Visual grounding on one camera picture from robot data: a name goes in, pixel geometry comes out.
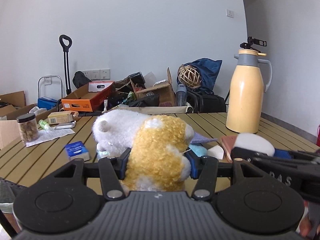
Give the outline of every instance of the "black circular motor housing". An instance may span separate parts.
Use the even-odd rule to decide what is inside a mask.
[[[217,198],[217,209],[229,224],[259,235],[297,228],[304,205],[296,191],[245,161],[234,162],[233,171],[235,183]]]
[[[14,201],[13,212],[23,228],[59,234],[73,231],[91,221],[100,209],[100,198],[81,183],[83,160],[70,163],[22,191]]]

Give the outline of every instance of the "yellow plush body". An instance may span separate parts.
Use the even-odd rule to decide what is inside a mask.
[[[145,120],[133,141],[125,179],[127,190],[179,191],[190,174],[183,156],[193,137],[180,118],[160,115]]]

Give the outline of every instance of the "purple cloth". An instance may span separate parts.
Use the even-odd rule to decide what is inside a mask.
[[[207,138],[202,136],[201,134],[195,132],[195,135],[193,139],[191,140],[190,143],[195,144],[195,143],[208,143],[208,142],[216,142],[218,139],[215,138]]]

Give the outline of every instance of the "receipt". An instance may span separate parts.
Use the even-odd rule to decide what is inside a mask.
[[[53,131],[46,131],[46,130],[40,130],[39,131],[39,138],[35,141],[26,143],[26,147],[30,147],[39,143],[51,141],[56,138],[63,137],[68,134],[75,133],[72,129],[59,129],[59,130],[53,130]]]

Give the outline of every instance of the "smartphone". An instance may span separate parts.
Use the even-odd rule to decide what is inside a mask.
[[[76,126],[76,121],[72,122],[64,122],[64,123],[59,123],[55,129],[65,129],[65,128],[74,128]]]

